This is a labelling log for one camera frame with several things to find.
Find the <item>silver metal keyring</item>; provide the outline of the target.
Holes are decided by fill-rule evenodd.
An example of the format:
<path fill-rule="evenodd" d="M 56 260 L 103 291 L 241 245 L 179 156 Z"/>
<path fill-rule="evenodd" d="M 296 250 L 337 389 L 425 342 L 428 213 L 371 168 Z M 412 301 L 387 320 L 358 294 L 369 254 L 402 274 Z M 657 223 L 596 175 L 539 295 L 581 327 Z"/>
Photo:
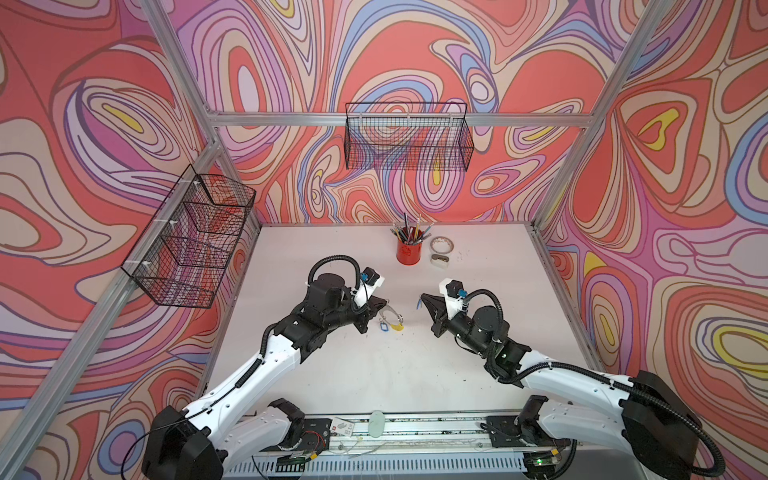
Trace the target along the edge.
<path fill-rule="evenodd" d="M 394 309 L 390 304 L 386 304 L 378 312 L 378 318 L 379 318 L 379 322 L 386 321 L 389 324 L 390 331 L 402 332 L 404 330 L 403 316 L 396 309 Z"/>

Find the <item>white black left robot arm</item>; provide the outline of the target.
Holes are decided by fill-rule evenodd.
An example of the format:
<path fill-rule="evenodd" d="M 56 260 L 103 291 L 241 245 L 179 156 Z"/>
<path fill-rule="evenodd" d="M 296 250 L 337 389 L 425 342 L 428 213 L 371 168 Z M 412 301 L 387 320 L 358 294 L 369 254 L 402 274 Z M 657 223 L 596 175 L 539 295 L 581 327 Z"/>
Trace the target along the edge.
<path fill-rule="evenodd" d="M 294 447 L 302 441 L 304 413 L 278 399 L 260 414 L 249 411 L 284 375 L 296 369 L 337 329 L 352 325 L 359 333 L 386 306 L 375 296 L 384 278 L 361 268 L 348 256 L 354 284 L 321 273 L 336 256 L 319 260 L 308 274 L 306 294 L 290 313 L 269 325 L 259 349 L 218 386 L 187 407 L 166 407 L 146 435 L 141 472 L 148 479 L 220 479 L 232 467 L 266 448 Z"/>

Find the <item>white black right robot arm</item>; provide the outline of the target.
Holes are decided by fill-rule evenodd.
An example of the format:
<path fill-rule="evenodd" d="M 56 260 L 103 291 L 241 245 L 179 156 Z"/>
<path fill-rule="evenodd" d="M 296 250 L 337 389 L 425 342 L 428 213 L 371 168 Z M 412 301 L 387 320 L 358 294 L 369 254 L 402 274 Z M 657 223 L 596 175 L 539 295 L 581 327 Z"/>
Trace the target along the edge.
<path fill-rule="evenodd" d="M 542 436 L 596 444 L 633 456 L 664 479 L 715 478 L 726 460 L 693 410 L 658 375 L 608 374 L 558 361 L 513 340 L 498 297 L 448 279 L 421 304 L 436 337 L 483 359 L 499 384 L 533 390 L 518 417 L 530 443 Z"/>

